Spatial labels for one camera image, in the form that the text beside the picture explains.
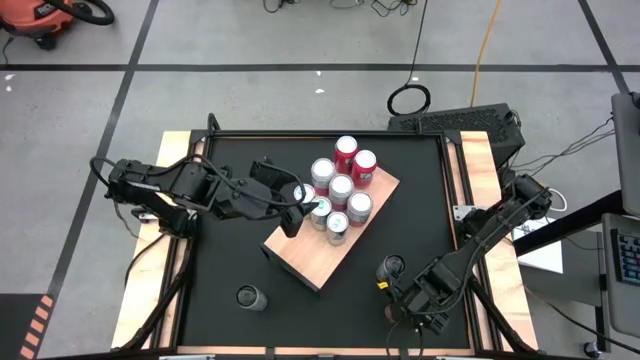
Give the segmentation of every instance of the wooden board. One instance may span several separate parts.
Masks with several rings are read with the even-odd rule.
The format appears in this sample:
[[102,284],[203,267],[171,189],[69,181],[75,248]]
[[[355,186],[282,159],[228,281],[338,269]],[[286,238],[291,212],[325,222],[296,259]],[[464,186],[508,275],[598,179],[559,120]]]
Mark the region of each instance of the wooden board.
[[349,227],[345,235],[346,240],[340,246],[329,244],[326,232],[314,229],[308,220],[302,224],[295,238],[286,237],[278,227],[264,242],[264,246],[297,272],[295,275],[304,277],[305,283],[308,281],[316,290],[321,289],[367,226],[375,221],[376,214],[398,183],[398,179],[381,168],[375,170],[371,185],[366,189],[373,200],[371,216],[363,226]]
[[[487,133],[461,134],[474,203],[479,206],[491,206],[498,202],[502,195]],[[538,342],[515,249],[510,243],[501,241],[485,255],[485,260],[496,306],[522,340],[537,349]],[[502,344],[505,350],[510,350],[504,339]]]
[[[189,131],[165,132],[156,165],[169,166],[186,156],[190,135]],[[140,225],[134,256],[159,235],[157,221]],[[169,237],[165,237],[140,257],[131,269],[111,347],[119,347],[129,341],[158,303],[169,242]]]

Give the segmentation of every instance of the black table surface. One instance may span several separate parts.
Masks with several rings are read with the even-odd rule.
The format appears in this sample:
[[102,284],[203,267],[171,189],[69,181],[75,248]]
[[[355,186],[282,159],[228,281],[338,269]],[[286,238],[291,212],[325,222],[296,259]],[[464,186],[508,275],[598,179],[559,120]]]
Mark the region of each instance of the black table surface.
[[[243,177],[253,160],[266,155],[309,182],[311,164],[320,157],[332,158],[335,140],[216,139],[211,160],[231,166],[234,177]],[[410,281],[434,257],[453,250],[452,232],[435,138],[357,140],[361,149],[375,152],[379,166],[400,183],[325,286],[314,293],[262,253],[259,244],[278,220],[219,222],[203,217],[179,345],[385,347],[391,326],[383,316],[388,300],[376,286],[376,268],[385,256],[401,255],[407,262],[404,278]],[[235,294],[244,284],[267,295],[266,310],[238,307]],[[449,316],[440,336],[425,331],[425,347],[469,348],[462,303]],[[419,347],[408,323],[394,330],[389,346]]]

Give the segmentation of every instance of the white paper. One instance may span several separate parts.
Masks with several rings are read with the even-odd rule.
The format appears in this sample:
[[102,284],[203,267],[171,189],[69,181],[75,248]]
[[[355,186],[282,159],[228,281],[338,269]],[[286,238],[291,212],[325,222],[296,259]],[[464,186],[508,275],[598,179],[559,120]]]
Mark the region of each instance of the white paper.
[[[547,220],[549,223],[554,221],[554,219],[551,218],[547,218]],[[522,226],[516,227],[513,229],[513,240],[518,241],[519,238],[526,234],[544,227],[547,225],[547,220],[544,218],[539,220],[529,220]],[[556,241],[553,244],[522,255],[518,257],[518,262],[522,265],[562,274],[562,242]]]

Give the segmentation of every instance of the metal bracket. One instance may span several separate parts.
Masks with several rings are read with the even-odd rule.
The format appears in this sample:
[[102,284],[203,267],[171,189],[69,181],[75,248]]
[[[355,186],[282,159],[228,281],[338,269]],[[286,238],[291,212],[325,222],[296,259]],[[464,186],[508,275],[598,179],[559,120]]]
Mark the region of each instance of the metal bracket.
[[462,219],[467,216],[473,210],[486,210],[486,206],[476,206],[476,205],[456,205],[453,207],[453,218],[456,221],[462,221]]

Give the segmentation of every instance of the orange striped tape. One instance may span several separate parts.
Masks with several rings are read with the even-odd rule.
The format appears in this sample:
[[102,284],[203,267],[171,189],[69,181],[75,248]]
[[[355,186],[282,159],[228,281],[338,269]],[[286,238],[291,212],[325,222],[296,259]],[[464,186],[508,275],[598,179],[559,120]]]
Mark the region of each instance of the orange striped tape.
[[49,295],[42,296],[40,304],[36,306],[31,324],[29,324],[29,330],[27,330],[27,334],[24,337],[24,342],[20,349],[21,359],[31,360],[38,355],[44,332],[51,317],[51,311],[53,311],[53,297]]

